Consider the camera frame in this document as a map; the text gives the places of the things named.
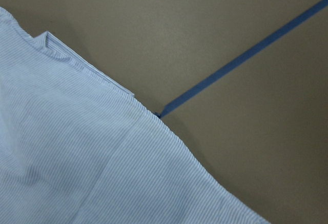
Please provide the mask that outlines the light blue striped shirt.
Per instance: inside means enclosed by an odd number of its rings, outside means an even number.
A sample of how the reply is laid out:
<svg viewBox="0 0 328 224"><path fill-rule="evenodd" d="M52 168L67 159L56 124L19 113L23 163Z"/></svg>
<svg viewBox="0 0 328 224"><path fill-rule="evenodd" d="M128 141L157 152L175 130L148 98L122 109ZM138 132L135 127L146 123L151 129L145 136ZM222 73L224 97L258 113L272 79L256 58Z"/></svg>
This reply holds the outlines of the light blue striped shirt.
<svg viewBox="0 0 328 224"><path fill-rule="evenodd" d="M1 9L1 223L265 223L134 95Z"/></svg>

